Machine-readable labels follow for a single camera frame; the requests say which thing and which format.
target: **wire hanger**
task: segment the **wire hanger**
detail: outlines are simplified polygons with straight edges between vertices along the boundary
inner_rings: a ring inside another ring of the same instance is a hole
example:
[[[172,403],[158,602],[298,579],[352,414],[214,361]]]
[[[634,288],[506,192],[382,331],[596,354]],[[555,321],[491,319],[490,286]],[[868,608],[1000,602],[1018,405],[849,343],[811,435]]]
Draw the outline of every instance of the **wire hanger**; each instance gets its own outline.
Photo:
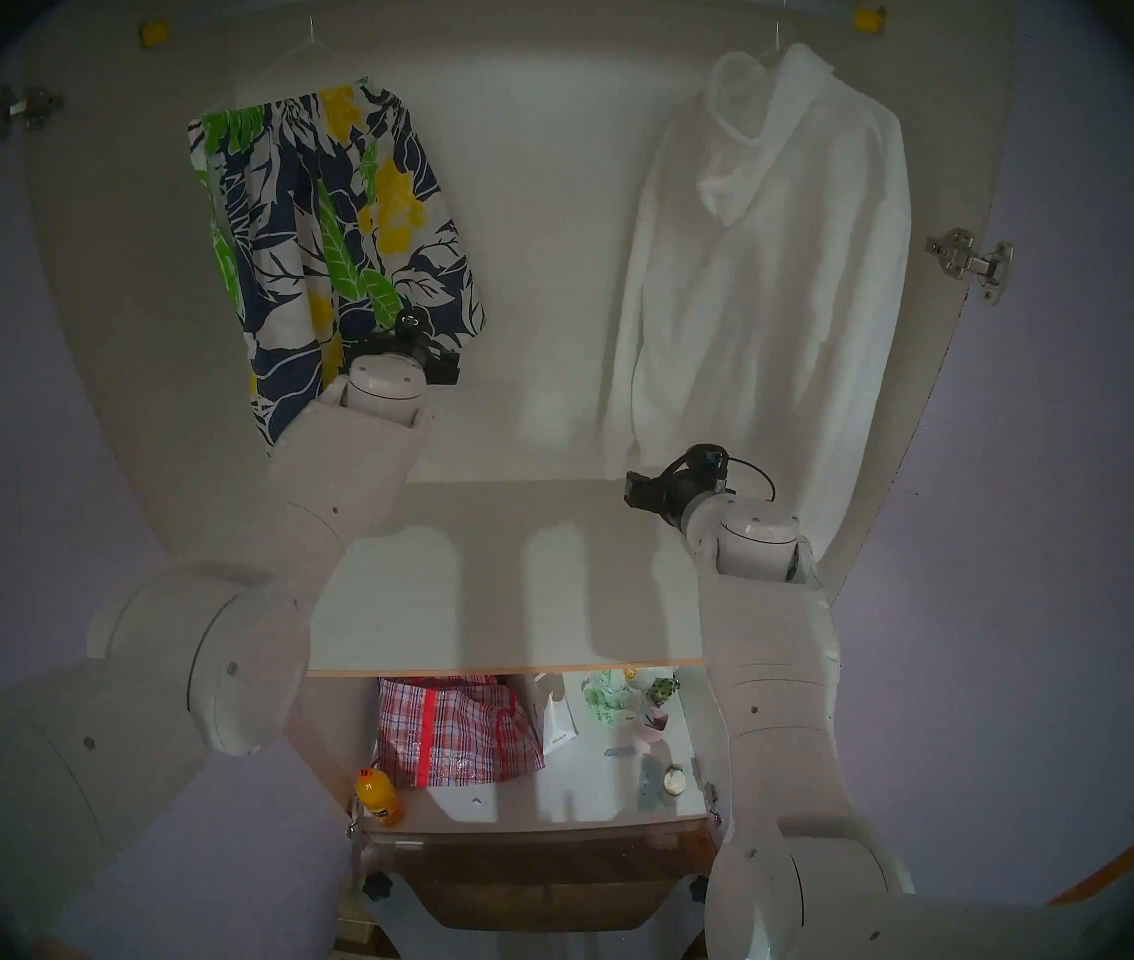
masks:
[[[781,20],[776,20],[776,45],[775,48],[768,48],[761,54],[754,54],[754,59],[759,63],[770,63],[772,59],[779,60],[785,57],[785,51],[793,45],[794,40],[789,34],[788,25],[784,25]]]
[[[310,34],[308,34],[308,36],[306,39],[302,40],[299,43],[297,43],[294,48],[291,48],[291,50],[289,50],[281,58],[279,58],[279,59],[274,60],[272,63],[270,63],[270,66],[266,66],[262,70],[256,71],[256,74],[254,74],[254,76],[252,76],[248,85],[255,85],[262,78],[269,77],[269,75],[272,71],[281,68],[286,62],[288,62],[289,60],[291,60],[293,58],[295,58],[297,56],[301,56],[301,54],[304,54],[304,52],[311,51],[311,50],[321,51],[322,54],[325,54],[327,59],[329,59],[329,60],[338,61],[338,62],[342,62],[344,61],[344,58],[341,56],[337,54],[336,51],[333,51],[330,48],[328,48],[327,45],[324,45],[324,43],[318,39],[318,34],[315,34],[314,31],[313,31],[313,14],[312,12],[310,14]]]

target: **yellow pattern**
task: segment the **yellow pattern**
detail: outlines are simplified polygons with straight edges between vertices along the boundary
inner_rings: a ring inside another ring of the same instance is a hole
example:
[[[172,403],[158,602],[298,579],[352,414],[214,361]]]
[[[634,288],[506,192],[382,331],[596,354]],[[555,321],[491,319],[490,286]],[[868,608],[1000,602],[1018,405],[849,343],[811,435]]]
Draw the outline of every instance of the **yellow pattern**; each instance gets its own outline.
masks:
[[[353,87],[342,85],[319,92],[322,112],[327,116],[327,133],[340,144],[349,144],[353,128],[362,129],[362,110],[353,102]]]
[[[405,254],[412,230],[425,224],[425,204],[412,192],[412,176],[399,171],[391,158],[376,169],[376,201],[358,210],[358,229],[379,230],[381,254]]]
[[[322,388],[327,388],[344,367],[344,346],[336,331],[336,307],[331,304],[331,296],[310,292],[310,318],[313,321],[313,335],[322,347]]]

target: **white hoodie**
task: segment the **white hoodie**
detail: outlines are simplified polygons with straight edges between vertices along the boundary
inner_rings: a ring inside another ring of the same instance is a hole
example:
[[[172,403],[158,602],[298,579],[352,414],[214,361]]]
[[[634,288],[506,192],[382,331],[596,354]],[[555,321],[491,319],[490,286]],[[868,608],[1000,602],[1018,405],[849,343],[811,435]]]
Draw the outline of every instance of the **white hoodie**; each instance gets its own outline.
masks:
[[[908,249],[896,117],[805,45],[728,54],[638,202],[603,468],[719,443],[772,474],[819,558],[841,525]]]

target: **red white plaid bag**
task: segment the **red white plaid bag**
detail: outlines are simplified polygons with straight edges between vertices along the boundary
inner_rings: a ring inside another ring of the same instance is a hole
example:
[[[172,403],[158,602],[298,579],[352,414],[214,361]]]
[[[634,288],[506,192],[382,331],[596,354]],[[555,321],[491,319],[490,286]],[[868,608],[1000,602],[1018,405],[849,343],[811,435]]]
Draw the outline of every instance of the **red white plaid bag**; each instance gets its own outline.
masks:
[[[494,677],[382,677],[380,768],[395,787],[486,784],[544,766],[535,728]]]

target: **black knob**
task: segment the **black knob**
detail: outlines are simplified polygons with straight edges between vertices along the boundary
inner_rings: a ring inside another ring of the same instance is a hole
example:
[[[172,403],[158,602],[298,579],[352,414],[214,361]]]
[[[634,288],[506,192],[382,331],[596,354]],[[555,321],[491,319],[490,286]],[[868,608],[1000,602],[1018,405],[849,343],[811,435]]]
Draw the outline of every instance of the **black knob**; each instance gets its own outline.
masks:
[[[362,893],[367,897],[367,901],[383,901],[389,898],[389,892],[393,890],[393,882],[389,880],[389,874],[378,870],[367,874],[367,880],[362,882]]]

